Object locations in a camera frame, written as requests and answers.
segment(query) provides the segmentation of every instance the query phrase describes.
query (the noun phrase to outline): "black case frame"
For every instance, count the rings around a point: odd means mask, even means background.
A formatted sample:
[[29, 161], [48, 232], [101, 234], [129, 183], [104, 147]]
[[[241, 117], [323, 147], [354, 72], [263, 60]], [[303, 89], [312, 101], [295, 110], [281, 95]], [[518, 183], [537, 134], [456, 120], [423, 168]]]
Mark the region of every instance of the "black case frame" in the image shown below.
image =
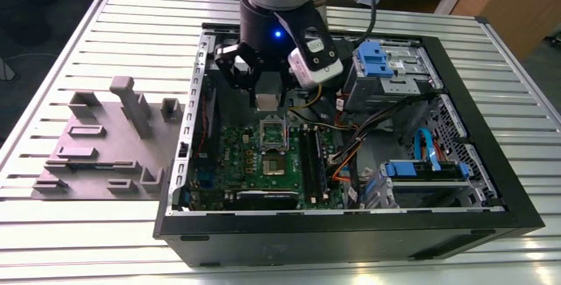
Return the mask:
[[[208, 24], [205, 28], [239, 27]], [[545, 226], [439, 39], [383, 33], [371, 37], [420, 41], [499, 194], [495, 203], [506, 211], [165, 216], [168, 180], [161, 188], [153, 237], [165, 240], [189, 266], [443, 259]]]

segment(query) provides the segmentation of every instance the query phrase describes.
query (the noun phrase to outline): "green circuit board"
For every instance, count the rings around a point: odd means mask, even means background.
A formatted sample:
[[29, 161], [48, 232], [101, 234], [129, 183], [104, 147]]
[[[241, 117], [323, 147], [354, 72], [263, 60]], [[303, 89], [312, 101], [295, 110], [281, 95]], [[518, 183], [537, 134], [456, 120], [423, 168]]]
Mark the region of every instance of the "green circuit board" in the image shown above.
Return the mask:
[[[299, 194], [297, 209], [342, 208], [340, 188], [329, 188], [324, 199], [305, 198], [307, 184], [301, 172], [300, 161], [300, 128], [285, 131], [264, 129], [263, 139], [269, 143], [280, 143], [287, 135], [287, 150], [260, 151], [261, 135], [257, 125], [243, 127], [224, 126], [220, 131], [220, 148], [217, 167], [212, 172], [212, 185], [197, 190], [197, 199], [205, 210], [221, 210], [224, 192], [231, 190], [261, 190], [296, 192]], [[328, 130], [319, 131], [320, 152], [323, 158], [333, 153], [332, 135]]]

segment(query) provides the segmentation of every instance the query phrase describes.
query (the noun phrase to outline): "floor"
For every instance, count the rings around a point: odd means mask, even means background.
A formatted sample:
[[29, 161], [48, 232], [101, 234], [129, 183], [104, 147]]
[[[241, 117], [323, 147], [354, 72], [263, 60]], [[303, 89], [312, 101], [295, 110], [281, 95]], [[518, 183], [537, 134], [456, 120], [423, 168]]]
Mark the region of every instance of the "floor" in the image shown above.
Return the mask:
[[[14, 83], [0, 81], [0, 144], [33, 97], [34, 91], [50, 69], [54, 57], [80, 22], [92, 0], [58, 0], [41, 8], [52, 26], [52, 37], [41, 45], [22, 47], [13, 43], [0, 30], [0, 56], [9, 58], [9, 67], [21, 76]], [[347, 0], [336, 0], [338, 6], [355, 7]], [[534, 78], [557, 110], [561, 111], [561, 49], [554, 49], [545, 41], [523, 61], [530, 76]]]

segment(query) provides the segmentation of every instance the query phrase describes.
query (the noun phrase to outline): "metal profile rail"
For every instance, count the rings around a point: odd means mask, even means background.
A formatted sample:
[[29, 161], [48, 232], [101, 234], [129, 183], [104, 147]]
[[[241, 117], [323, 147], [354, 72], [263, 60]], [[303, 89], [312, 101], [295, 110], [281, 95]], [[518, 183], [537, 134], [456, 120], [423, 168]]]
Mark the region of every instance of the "metal profile rail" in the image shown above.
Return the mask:
[[[133, 76], [148, 101], [187, 99], [200, 24], [236, 23], [235, 1], [94, 0], [0, 151], [0, 281], [76, 284], [554, 284], [561, 279], [559, 116], [487, 25], [471, 17], [379, 12], [376, 29], [440, 38], [546, 227], [444, 261], [191, 269], [152, 239], [156, 201], [42, 202], [30, 186], [72, 113], [73, 91], [98, 100]], [[328, 8], [333, 30], [366, 29], [368, 11]]]

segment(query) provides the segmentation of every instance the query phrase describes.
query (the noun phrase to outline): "ram slot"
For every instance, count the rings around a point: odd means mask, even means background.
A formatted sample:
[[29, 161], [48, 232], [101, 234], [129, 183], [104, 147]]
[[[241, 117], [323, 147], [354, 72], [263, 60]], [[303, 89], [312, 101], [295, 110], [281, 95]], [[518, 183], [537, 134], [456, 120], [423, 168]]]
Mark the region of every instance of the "ram slot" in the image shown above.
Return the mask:
[[309, 151], [307, 149], [307, 131], [304, 128], [299, 129], [297, 132], [297, 142], [299, 142], [299, 161], [301, 164], [301, 178], [303, 178], [303, 190], [304, 190], [304, 200], [308, 202], [312, 197], [312, 174], [309, 172]]
[[320, 184], [320, 198], [323, 199], [324, 194], [327, 193], [327, 177], [324, 176], [324, 160], [323, 160], [323, 144], [320, 139], [320, 132], [313, 130], [315, 134], [315, 144], [316, 144], [316, 152], [317, 152], [317, 162], [315, 169], [317, 170], [317, 177], [319, 177], [319, 184]]
[[309, 171], [311, 171], [311, 179], [309, 185], [312, 187], [312, 196], [315, 200], [323, 199], [323, 191], [321, 191], [321, 184], [320, 184], [320, 171], [317, 169], [317, 164], [320, 163], [320, 159], [317, 158], [317, 142], [315, 140], [315, 131], [307, 131], [307, 152], [309, 157]]

